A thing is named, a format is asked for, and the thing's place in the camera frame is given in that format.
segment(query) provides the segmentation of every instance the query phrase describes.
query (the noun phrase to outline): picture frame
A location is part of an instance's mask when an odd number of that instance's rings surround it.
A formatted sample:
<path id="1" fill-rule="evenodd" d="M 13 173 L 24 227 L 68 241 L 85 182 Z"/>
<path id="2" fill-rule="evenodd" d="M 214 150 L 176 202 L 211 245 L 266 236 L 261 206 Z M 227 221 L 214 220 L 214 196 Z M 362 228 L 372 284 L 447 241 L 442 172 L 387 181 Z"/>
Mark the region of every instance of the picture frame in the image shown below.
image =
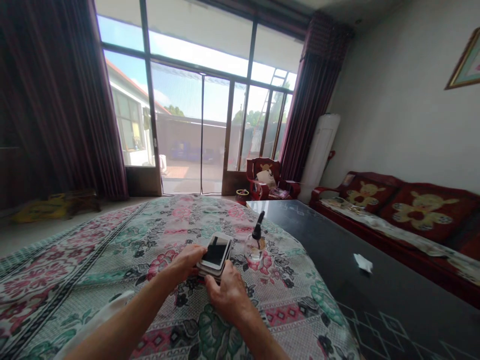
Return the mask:
<path id="1" fill-rule="evenodd" d="M 445 90 L 473 84 L 480 84 L 480 27 L 473 31 Z"/>

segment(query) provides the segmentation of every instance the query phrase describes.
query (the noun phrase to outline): black bottle cap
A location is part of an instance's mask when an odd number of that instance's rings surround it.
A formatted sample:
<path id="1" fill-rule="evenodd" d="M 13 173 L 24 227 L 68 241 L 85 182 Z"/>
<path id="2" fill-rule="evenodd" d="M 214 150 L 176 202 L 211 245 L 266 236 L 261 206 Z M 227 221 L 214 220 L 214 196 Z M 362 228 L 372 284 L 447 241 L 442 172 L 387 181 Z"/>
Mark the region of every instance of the black bottle cap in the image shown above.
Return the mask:
<path id="1" fill-rule="evenodd" d="M 255 229 L 253 229 L 253 232 L 251 233 L 251 237 L 255 240 L 260 240 L 262 238 L 262 228 L 260 227 L 260 224 L 264 219 L 264 215 L 265 211 L 262 211 L 258 217 L 258 220 L 256 221 Z"/>

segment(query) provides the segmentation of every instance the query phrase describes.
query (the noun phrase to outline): cloud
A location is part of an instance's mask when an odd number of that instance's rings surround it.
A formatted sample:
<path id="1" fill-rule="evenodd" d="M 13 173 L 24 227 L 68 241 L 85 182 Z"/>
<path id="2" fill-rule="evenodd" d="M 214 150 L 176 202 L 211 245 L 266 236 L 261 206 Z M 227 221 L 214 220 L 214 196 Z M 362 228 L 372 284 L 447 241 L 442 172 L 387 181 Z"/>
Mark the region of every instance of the cloud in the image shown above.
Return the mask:
<path id="1" fill-rule="evenodd" d="M 149 88 L 147 84 L 140 83 L 137 79 L 134 79 L 134 78 L 131 80 L 137 86 L 139 86 L 144 92 L 146 92 L 147 94 L 149 93 Z M 165 95 L 163 92 L 157 89 L 153 89 L 153 98 L 157 103 L 159 103 L 164 107 L 169 106 L 172 103 L 167 95 Z"/>

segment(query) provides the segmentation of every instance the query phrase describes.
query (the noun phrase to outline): red roof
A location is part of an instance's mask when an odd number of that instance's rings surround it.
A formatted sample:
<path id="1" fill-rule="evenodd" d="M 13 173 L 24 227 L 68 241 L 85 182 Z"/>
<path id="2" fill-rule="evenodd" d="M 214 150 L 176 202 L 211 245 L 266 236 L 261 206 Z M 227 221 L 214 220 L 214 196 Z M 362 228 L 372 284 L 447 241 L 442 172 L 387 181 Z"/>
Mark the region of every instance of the red roof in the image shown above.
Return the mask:
<path id="1" fill-rule="evenodd" d="M 130 79 L 127 75 L 125 75 L 118 67 L 116 67 L 114 64 L 112 64 L 112 62 L 110 60 L 105 58 L 105 62 L 109 67 L 111 67 L 115 72 L 117 72 L 122 78 L 124 78 L 133 87 L 135 87 L 138 91 L 140 91 L 142 94 L 144 94 L 147 97 L 147 99 L 149 98 L 149 94 L 147 92 L 145 92 L 140 86 L 138 86 L 136 83 L 134 83 L 132 81 L 132 79 Z M 168 111 L 166 108 L 164 108 L 159 102 L 155 101 L 155 105 L 157 105 L 159 108 L 161 108 L 167 114 L 171 115 L 170 111 Z"/>

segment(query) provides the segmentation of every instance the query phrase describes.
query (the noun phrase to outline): sky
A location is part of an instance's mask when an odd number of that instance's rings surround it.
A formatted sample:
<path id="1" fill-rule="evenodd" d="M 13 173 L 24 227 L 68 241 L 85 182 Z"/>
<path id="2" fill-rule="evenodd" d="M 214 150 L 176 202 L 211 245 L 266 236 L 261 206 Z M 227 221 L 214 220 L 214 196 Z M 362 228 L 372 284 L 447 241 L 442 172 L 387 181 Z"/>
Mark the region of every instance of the sky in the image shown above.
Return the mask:
<path id="1" fill-rule="evenodd" d="M 134 50 L 144 51 L 142 29 L 138 26 L 115 21 L 98 15 L 98 25 L 101 39 Z M 193 44 L 174 37 L 149 31 L 150 50 L 177 60 L 221 70 L 230 74 L 247 76 L 248 60 L 204 46 Z M 147 73 L 145 60 L 104 51 L 105 57 L 119 68 L 138 86 L 147 90 Z M 258 62 L 253 63 L 252 78 L 270 84 L 275 68 Z M 152 81 L 155 101 L 164 107 L 173 105 L 179 107 L 185 116 L 201 119 L 202 110 L 202 76 L 185 70 L 152 63 Z M 290 88 L 293 89 L 296 74 L 288 77 Z M 229 99 L 229 81 L 205 76 L 204 111 L 206 120 L 226 123 Z M 264 88 L 251 86 L 248 99 L 248 111 L 266 111 L 268 91 Z M 238 84 L 233 97 L 233 116 L 243 109 L 245 102 L 245 86 Z"/>

